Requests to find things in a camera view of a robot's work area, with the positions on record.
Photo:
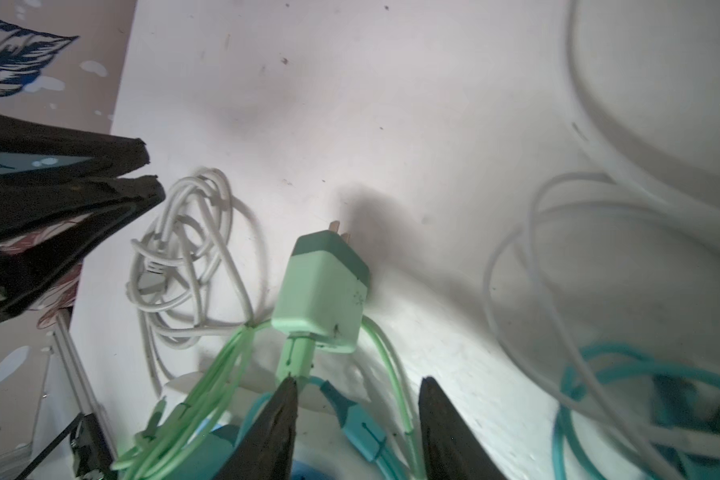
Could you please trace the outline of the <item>teal plug adapter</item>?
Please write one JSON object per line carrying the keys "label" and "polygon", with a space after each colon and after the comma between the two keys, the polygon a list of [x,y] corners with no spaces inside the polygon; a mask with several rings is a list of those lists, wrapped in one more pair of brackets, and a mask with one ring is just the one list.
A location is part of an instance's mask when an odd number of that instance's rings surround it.
{"label": "teal plug adapter", "polygon": [[213,479],[235,449],[239,427],[232,424],[218,426],[200,446],[178,465],[166,480]]}

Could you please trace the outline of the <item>white blue power strip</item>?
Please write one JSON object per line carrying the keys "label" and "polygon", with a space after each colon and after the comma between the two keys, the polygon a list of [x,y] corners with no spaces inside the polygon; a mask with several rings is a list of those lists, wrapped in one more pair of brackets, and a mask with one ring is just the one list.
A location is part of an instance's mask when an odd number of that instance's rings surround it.
{"label": "white blue power strip", "polygon": [[[240,387],[232,404],[211,428],[234,424],[240,427],[248,410],[261,394]],[[331,405],[319,389],[310,386],[299,404],[291,470],[293,479],[377,479],[373,465],[357,453],[338,425]]]}

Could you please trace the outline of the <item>green plug adapter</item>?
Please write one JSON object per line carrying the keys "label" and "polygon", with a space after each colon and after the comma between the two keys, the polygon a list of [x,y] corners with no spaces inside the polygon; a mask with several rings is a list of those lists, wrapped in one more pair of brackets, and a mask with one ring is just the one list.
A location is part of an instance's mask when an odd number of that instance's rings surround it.
{"label": "green plug adapter", "polygon": [[340,233],[340,222],[300,236],[289,257],[272,313],[286,336],[276,369],[279,382],[304,386],[315,352],[350,354],[357,348],[370,287],[370,269]]}

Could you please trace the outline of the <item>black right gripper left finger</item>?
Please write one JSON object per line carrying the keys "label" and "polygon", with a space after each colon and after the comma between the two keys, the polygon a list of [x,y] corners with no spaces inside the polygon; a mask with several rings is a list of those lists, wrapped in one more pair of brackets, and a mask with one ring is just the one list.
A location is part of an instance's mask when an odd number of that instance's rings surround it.
{"label": "black right gripper left finger", "polygon": [[280,383],[214,480],[288,480],[291,477],[298,393],[298,383],[293,377]]}

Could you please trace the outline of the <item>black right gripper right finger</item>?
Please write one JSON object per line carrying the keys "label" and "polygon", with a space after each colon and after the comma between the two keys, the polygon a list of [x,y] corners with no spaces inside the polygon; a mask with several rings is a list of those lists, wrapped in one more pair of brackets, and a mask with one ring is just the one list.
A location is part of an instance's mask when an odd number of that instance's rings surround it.
{"label": "black right gripper right finger", "polygon": [[422,379],[418,407],[427,479],[506,479],[434,377]]}

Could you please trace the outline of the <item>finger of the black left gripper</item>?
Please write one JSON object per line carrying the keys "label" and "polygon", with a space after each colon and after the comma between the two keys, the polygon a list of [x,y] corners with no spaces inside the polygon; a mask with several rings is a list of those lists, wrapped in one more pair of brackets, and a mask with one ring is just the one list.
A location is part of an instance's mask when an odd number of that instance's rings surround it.
{"label": "finger of the black left gripper", "polygon": [[31,307],[100,243],[165,198],[154,176],[0,181],[0,323]]}
{"label": "finger of the black left gripper", "polygon": [[114,185],[148,185],[148,175],[127,175],[150,163],[145,143],[127,138],[43,125],[0,115],[0,153],[62,159],[80,157],[78,163],[20,172],[0,173],[0,186],[41,186],[76,180]]}

